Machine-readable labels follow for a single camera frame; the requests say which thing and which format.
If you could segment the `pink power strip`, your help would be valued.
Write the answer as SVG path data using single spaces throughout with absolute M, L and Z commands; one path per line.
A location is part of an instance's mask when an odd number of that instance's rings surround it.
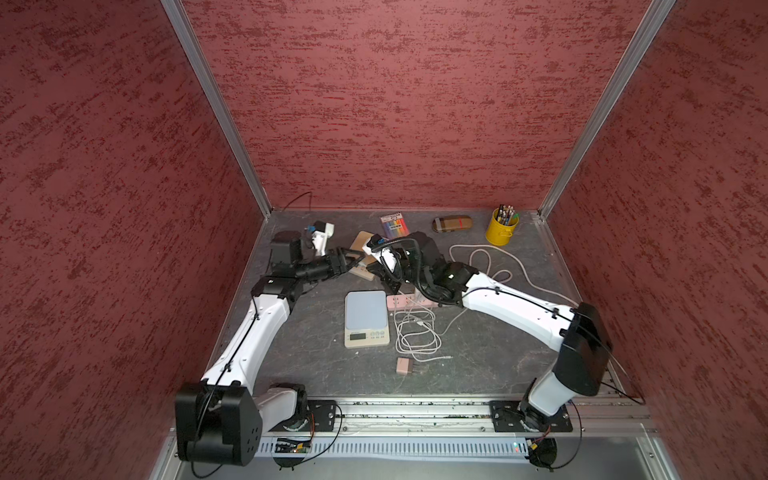
M 423 297 L 420 293 L 389 295 L 386 297 L 386 302 L 390 312 L 415 308 L 431 309 L 437 306 L 434 301 Z

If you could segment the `blue top kitchen scale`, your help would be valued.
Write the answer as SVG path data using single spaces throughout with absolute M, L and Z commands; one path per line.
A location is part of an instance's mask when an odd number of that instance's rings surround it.
M 387 346 L 390 328 L 384 291 L 353 291 L 345 297 L 344 344 L 347 349 Z

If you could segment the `pink charger adapter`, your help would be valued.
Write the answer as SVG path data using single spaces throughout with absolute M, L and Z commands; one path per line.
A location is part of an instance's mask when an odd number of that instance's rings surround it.
M 396 373 L 407 376 L 413 371 L 414 360 L 412 358 L 399 357 L 396 362 Z

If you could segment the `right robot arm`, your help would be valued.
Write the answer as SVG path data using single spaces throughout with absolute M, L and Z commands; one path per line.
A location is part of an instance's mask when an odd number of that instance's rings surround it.
M 492 316 L 557 353 L 545 374 L 533 380 L 518 406 L 529 431 L 545 431 L 577 396 L 600 390 L 612 345 L 597 309 L 545 301 L 504 285 L 475 267 L 447 261 L 435 242 L 416 232 L 394 240 L 376 235 L 364 247 L 392 287 L 408 283 L 428 300 Z

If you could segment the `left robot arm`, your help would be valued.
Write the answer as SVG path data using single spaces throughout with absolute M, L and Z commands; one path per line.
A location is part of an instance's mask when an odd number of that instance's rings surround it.
M 245 466 L 264 432 L 281 424 L 306 427 L 310 410 L 305 387 L 278 383 L 256 397 L 258 372 L 305 286 L 337 278 L 364 257 L 359 250 L 335 247 L 305 259 L 300 233 L 283 231 L 273 237 L 267 272 L 253 286 L 230 343 L 200 381 L 184 384 L 176 394 L 177 452 L 182 461 Z

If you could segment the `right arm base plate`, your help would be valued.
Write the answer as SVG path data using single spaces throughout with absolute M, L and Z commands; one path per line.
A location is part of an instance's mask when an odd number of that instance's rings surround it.
M 520 401 L 494 400 L 489 402 L 490 418 L 496 433 L 545 434 L 571 433 L 573 425 L 565 405 L 556 414 L 547 416 Z

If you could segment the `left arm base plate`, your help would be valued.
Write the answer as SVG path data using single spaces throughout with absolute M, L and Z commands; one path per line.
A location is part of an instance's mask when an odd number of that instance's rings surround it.
M 337 402 L 335 400 L 309 400 L 308 411 L 300 420 L 287 420 L 273 429 L 273 432 L 309 435 L 332 432 L 337 427 Z

